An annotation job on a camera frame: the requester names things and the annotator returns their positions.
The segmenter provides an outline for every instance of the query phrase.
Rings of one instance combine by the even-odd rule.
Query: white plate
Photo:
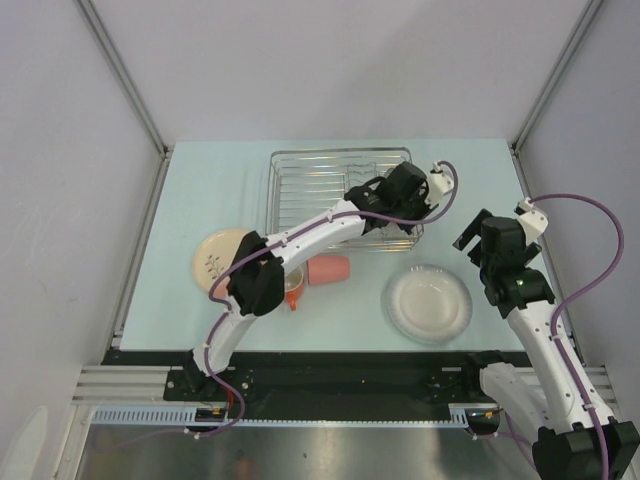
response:
[[[231,228],[214,233],[200,244],[191,260],[193,278],[209,293],[211,286],[231,266],[242,238],[249,233],[243,228]]]
[[[435,265],[417,265],[394,277],[386,300],[391,321],[422,343],[449,342],[471,321],[469,290],[453,273]]]

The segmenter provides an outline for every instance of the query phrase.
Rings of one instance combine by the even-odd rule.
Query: orange cup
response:
[[[296,302],[304,292],[304,270],[297,267],[284,279],[284,297],[291,310],[296,310]]]

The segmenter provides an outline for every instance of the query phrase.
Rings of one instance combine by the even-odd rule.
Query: light blue mat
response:
[[[411,252],[350,254],[351,278],[308,287],[298,311],[281,305],[258,319],[247,351],[522,350],[483,293],[478,269],[451,244],[481,208],[513,216],[522,192],[504,140],[375,140],[179,143],[162,191],[122,338],[122,350],[188,350],[221,313],[196,286],[191,257],[210,234],[232,227],[262,233],[271,153],[283,149],[404,146],[423,169],[438,159],[460,174],[458,199]],[[383,313],[386,284],[418,263],[451,270],[467,285],[473,318],[451,343],[431,347],[400,333]],[[541,259],[534,268],[546,273]]]

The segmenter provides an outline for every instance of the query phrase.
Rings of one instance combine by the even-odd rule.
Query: cup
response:
[[[326,285],[341,282],[351,275],[347,257],[339,255],[317,255],[307,261],[309,285]]]
[[[284,279],[284,298],[287,300],[291,310],[296,310],[296,302],[304,291],[304,270],[297,267]]]

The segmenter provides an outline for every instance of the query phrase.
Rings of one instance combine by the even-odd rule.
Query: metal tray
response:
[[[295,227],[341,200],[347,190],[385,173],[402,162],[413,163],[404,148],[339,148],[282,150],[271,155],[267,198],[268,235]],[[423,233],[410,234],[389,224],[362,237],[333,245],[330,251],[411,250]]]

